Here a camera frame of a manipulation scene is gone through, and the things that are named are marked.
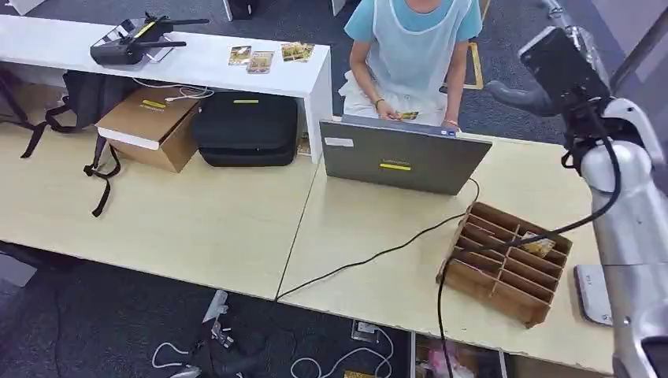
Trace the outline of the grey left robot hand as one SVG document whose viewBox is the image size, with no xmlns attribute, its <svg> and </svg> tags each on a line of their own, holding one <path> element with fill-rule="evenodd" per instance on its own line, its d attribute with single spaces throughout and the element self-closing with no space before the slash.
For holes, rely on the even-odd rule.
<svg viewBox="0 0 668 378">
<path fill-rule="evenodd" d="M 259 377 L 267 336 L 227 315 L 201 324 L 190 363 L 201 377 Z"/>
</svg>

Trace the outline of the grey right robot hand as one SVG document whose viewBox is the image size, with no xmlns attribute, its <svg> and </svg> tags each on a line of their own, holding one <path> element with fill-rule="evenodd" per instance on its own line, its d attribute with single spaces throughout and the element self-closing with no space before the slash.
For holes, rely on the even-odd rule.
<svg viewBox="0 0 668 378">
<path fill-rule="evenodd" d="M 540 117 L 568 114 L 587 104 L 607 104 L 612 94 L 593 36 L 576 25 L 557 1 L 543 1 L 551 24 L 518 51 L 533 76 L 530 90 L 493 80 L 484 89 L 499 103 Z"/>
</svg>

